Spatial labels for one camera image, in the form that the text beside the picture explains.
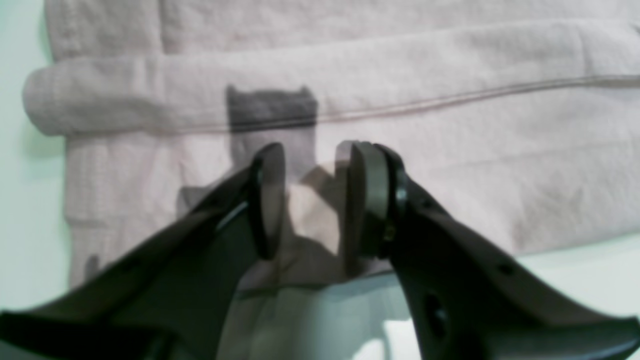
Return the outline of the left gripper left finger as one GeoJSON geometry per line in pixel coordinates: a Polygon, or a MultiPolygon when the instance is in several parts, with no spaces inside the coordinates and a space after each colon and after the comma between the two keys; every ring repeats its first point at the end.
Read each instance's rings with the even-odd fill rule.
{"type": "Polygon", "coordinates": [[[3,312],[1,340],[55,360],[214,360],[238,283],[279,247],[285,151],[274,142],[199,205],[90,281],[3,312]]]}

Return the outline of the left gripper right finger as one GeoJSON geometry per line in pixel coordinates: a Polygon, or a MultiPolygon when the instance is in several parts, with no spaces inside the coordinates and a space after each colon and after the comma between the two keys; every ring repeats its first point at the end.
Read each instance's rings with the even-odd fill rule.
{"type": "Polygon", "coordinates": [[[389,262],[424,360],[626,360],[637,317],[565,296],[450,215],[398,153],[350,144],[345,225],[353,253],[389,262]]]}

